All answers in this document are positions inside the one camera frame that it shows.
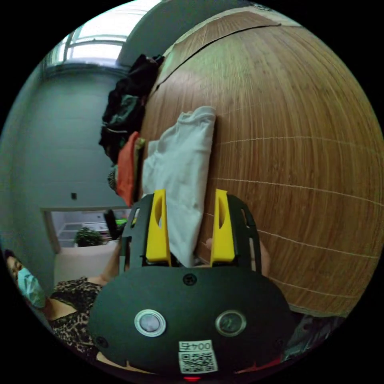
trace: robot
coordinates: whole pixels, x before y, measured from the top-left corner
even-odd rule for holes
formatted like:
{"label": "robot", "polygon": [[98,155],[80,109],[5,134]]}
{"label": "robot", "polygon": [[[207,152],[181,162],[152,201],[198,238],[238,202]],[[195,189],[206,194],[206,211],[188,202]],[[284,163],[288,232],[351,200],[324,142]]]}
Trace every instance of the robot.
{"label": "robot", "polygon": [[232,374],[281,356],[295,329],[289,305],[261,274],[247,205],[224,190],[216,190],[210,266],[180,266],[169,249],[165,190],[144,196],[122,232],[119,275],[90,313],[95,345],[115,364],[161,375]]}

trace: black hair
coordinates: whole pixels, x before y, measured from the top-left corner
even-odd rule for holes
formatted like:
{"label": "black hair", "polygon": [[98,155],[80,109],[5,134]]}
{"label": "black hair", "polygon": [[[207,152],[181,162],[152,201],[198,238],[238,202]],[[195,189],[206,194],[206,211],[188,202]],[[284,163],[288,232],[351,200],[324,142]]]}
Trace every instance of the black hair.
{"label": "black hair", "polygon": [[18,260],[13,251],[11,251],[10,249],[5,249],[3,252],[4,260],[7,261],[10,257],[14,257],[16,260]]}

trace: qr code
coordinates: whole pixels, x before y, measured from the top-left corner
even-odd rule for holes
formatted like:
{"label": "qr code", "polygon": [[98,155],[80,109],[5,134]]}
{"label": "qr code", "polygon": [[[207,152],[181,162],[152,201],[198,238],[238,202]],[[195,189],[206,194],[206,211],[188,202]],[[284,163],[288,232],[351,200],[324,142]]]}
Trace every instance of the qr code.
{"label": "qr code", "polygon": [[217,371],[214,352],[179,352],[181,373],[208,373]]}

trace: green plant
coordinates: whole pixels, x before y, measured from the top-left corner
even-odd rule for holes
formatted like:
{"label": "green plant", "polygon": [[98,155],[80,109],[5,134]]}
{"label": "green plant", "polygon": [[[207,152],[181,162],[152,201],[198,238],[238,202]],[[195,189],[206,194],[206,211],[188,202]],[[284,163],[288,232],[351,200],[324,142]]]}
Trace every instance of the green plant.
{"label": "green plant", "polygon": [[77,231],[75,242],[79,247],[92,247],[103,245],[104,239],[99,232],[88,227],[83,227]]}

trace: doorway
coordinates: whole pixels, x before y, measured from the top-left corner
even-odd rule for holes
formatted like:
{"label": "doorway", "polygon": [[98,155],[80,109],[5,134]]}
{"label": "doorway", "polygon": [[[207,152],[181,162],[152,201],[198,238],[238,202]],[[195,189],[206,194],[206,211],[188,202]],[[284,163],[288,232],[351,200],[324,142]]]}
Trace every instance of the doorway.
{"label": "doorway", "polygon": [[[53,251],[58,254],[63,248],[77,248],[76,234],[82,228],[89,228],[98,232],[103,239],[103,245],[113,244],[108,226],[104,219],[107,208],[89,208],[77,210],[65,210],[63,208],[51,208],[43,210],[44,223]],[[112,208],[116,220],[128,218],[130,209]]]}

